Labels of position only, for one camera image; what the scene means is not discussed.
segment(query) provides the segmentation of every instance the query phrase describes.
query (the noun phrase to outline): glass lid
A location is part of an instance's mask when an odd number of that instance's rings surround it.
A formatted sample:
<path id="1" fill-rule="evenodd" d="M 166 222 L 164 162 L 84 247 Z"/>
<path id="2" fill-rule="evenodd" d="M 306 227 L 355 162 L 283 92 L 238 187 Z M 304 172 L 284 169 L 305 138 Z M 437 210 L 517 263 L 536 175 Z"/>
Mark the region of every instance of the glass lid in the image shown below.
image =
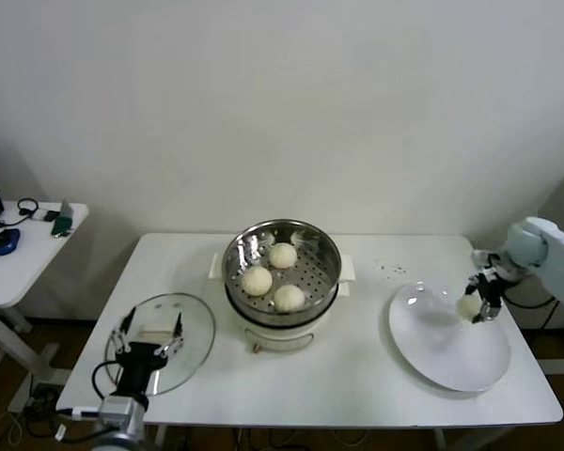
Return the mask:
<path id="1" fill-rule="evenodd" d="M 181 347 L 170 355 L 167 365 L 154 371 L 146 395 L 154 396 L 173 390 L 188 381 L 207 360 L 215 338 L 215 318 L 210 308 L 197 296 L 188 293 L 162 294 L 135 307 L 132 323 L 125 337 L 130 342 L 165 344 L 173 336 L 180 319 Z M 111 336 L 106 344 L 105 359 L 115 360 L 116 343 Z M 117 365 L 107 367 L 113 383 L 120 376 Z"/>

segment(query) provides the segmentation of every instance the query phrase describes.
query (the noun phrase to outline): steamed bun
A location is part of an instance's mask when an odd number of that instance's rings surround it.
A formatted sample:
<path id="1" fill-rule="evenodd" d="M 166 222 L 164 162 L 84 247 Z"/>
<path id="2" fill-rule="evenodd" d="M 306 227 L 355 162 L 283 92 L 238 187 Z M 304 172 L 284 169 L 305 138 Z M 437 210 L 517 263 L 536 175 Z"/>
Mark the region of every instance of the steamed bun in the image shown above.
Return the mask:
<path id="1" fill-rule="evenodd" d="M 272 282 L 270 272 L 260 266 L 249 268 L 241 279 L 243 290 L 249 296 L 263 296 L 272 287 Z"/>
<path id="2" fill-rule="evenodd" d="M 478 296 L 465 294 L 458 300 L 458 315 L 460 318 L 472 322 L 472 319 L 480 313 L 481 305 L 482 301 Z"/>
<path id="3" fill-rule="evenodd" d="M 305 304 L 305 294 L 295 285 L 283 285 L 275 291 L 274 308 L 278 312 L 293 312 Z"/>
<path id="4" fill-rule="evenodd" d="M 274 244 L 270 250 L 270 263 L 278 270 L 292 268 L 297 261 L 297 251 L 292 244 L 280 242 Z"/>

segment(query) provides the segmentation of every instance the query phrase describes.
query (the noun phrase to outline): white table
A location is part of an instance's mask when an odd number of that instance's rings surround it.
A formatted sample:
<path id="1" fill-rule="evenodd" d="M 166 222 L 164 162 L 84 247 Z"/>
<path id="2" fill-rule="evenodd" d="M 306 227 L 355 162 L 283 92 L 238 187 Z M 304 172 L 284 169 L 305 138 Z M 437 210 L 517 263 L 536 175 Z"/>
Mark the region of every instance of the white table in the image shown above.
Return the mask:
<path id="1" fill-rule="evenodd" d="M 72 227 L 75 229 L 87 217 L 88 209 L 82 204 L 70 205 L 73 209 Z M 60 203 L 40 202 L 39 206 L 47 210 L 60 210 Z M 22 218 L 16 202 L 5 202 L 4 207 L 1 220 L 10 224 Z M 53 238 L 50 235 L 53 224 L 29 219 L 14 226 L 21 230 L 17 249 L 12 254 L 0 257 L 0 309 L 3 309 L 4 315 L 20 332 L 28 332 L 31 330 L 31 325 L 10 307 L 23 298 L 69 240 L 69 238 Z M 56 372 L 49 365 L 50 359 L 56 352 L 56 346 L 51 345 L 38 355 L 2 321 L 0 321 L 0 349 L 0 360 L 4 352 L 7 353 L 37 377 L 37 381 L 66 378 L 65 374 Z"/>
<path id="2" fill-rule="evenodd" d="M 70 375 L 58 408 L 98 407 L 90 374 L 103 359 L 114 325 L 133 305 L 151 296 L 185 291 L 199 295 L 211 307 L 217 335 L 211 355 L 188 382 L 150 399 L 148 423 L 455 428 L 545 424 L 562 418 L 562 409 L 507 308 L 497 321 L 512 350 L 509 370 L 481 394 L 452 392 L 428 381 L 393 343 L 387 307 L 400 286 L 423 280 L 449 295 L 461 296 L 467 277 L 475 270 L 472 248 L 464 237 L 334 236 L 340 252 L 350 255 L 355 267 L 351 295 L 335 301 L 312 345 L 289 354 L 253 353 L 236 326 L 223 283 L 208 279 L 214 253 L 222 253 L 231 238 L 209 234 L 142 237 Z M 100 373 L 98 381 L 103 390 L 113 386 L 105 373 Z"/>

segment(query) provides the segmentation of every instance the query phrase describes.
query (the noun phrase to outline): computer mouse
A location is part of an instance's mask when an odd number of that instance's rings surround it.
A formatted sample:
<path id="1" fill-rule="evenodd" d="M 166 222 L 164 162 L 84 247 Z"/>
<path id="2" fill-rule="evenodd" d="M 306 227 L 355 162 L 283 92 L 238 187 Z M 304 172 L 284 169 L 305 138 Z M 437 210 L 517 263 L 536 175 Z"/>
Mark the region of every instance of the computer mouse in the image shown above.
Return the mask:
<path id="1" fill-rule="evenodd" d="M 5 228 L 0 232 L 0 256 L 6 256 L 17 248 L 21 230 L 18 228 Z"/>

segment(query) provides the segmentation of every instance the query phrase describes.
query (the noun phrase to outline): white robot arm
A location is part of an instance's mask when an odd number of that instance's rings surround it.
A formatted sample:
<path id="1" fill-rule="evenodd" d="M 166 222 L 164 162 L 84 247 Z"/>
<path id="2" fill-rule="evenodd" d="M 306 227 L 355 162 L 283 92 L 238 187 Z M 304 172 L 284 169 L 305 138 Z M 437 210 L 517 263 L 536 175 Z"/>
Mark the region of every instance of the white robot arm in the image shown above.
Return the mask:
<path id="1" fill-rule="evenodd" d="M 475 251 L 474 258 L 481 272 L 470 279 L 466 293 L 478 290 L 483 300 L 474 322 L 496 317 L 503 292 L 531 273 L 564 304 L 564 232 L 551 221 L 526 218 L 509 228 L 500 250 Z"/>

